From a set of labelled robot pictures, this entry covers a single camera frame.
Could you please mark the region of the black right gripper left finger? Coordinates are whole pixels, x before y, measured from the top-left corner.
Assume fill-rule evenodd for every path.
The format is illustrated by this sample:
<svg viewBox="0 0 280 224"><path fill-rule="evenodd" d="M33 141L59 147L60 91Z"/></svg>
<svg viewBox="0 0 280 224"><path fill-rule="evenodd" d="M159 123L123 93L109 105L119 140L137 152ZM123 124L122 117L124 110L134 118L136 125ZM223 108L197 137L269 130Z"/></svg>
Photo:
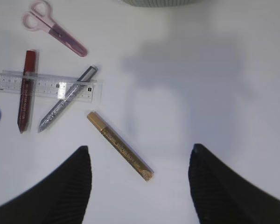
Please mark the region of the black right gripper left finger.
<svg viewBox="0 0 280 224"><path fill-rule="evenodd" d="M81 224L91 194L91 159L79 147L38 184L0 206L0 224Z"/></svg>

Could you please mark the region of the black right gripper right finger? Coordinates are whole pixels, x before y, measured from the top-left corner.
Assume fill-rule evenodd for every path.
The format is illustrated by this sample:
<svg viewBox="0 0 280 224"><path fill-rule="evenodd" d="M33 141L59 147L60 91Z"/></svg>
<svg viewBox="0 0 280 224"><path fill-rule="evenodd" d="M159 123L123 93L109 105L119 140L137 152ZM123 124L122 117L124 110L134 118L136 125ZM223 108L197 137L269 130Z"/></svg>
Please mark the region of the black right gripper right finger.
<svg viewBox="0 0 280 224"><path fill-rule="evenodd" d="M280 224L280 200L264 192L195 144L189 186L201 224Z"/></svg>

